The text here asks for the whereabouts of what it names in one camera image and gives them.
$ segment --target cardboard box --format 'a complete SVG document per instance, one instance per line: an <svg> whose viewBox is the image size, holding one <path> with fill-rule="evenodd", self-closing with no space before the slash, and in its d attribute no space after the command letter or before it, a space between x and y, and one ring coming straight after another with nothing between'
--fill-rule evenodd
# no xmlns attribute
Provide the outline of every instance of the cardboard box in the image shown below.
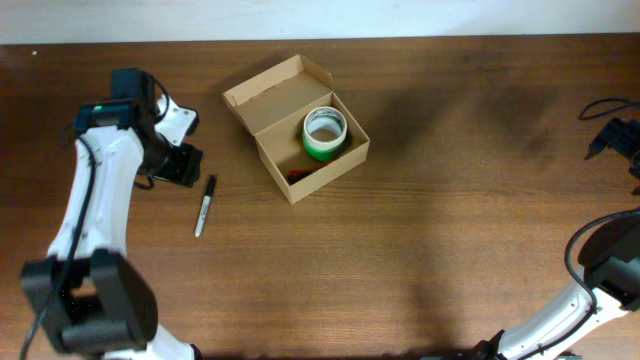
<svg viewBox="0 0 640 360"><path fill-rule="evenodd" d="M291 204L318 190L367 158L369 137L333 91L331 74L301 55L226 91L229 109L255 136L258 153ZM302 143L307 113L319 106L333 106L347 120L344 151L329 165L289 185L290 170L313 168L313 159Z"/></svg>

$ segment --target box lid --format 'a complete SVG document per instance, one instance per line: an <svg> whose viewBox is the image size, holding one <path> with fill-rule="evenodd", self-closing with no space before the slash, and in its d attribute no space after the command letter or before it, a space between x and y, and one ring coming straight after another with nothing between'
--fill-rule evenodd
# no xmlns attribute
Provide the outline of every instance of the box lid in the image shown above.
<svg viewBox="0 0 640 360"><path fill-rule="evenodd" d="M252 135L333 92L331 74L296 55L223 96Z"/></svg>

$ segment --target wood grain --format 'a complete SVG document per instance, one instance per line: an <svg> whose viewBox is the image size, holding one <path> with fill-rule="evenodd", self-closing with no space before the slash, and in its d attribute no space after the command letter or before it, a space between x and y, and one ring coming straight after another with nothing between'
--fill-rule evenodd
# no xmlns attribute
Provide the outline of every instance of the wood grain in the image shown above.
<svg viewBox="0 0 640 360"><path fill-rule="evenodd" d="M332 73L371 147L291 206L221 93L296 53ZM633 34L2 47L0 357L33 317L22 264L67 205L75 154L57 134L113 68L143 68L199 111L189 142L218 174L200 238L204 180L133 191L129 258L161 322L206 354L333 356L468 348L555 296L570 235L637 206L620 156L582 160L606 120L575 118L637 96L639 62ZM639 329L630 315L574 349L638 359ZM32 354L56 358L42 334Z"/></svg>

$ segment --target marker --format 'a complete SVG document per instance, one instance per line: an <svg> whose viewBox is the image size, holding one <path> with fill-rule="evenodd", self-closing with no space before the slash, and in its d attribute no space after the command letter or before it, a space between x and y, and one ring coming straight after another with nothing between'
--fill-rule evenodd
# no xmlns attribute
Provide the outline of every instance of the marker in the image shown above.
<svg viewBox="0 0 640 360"><path fill-rule="evenodd" d="M198 215L198 224L196 225L196 236L202 234L202 228L204 227L204 221L207 219L207 213L209 212L209 204L211 204L211 198L213 197L213 189L216 187L216 176L210 175L209 182L207 183L207 191L204 193L202 199L202 208L200 208L200 214Z"/></svg>

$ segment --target roll of tape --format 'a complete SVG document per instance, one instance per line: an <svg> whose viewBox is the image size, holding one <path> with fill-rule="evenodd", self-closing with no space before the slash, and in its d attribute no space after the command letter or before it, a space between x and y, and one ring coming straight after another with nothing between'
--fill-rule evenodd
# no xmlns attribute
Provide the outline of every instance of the roll of tape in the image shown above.
<svg viewBox="0 0 640 360"><path fill-rule="evenodd" d="M336 138L322 141L313 134L319 130L327 130ZM333 160L340 151L340 146L347 138L347 120L338 109L322 106L311 110L304 118L302 141L309 155L319 161Z"/></svg>

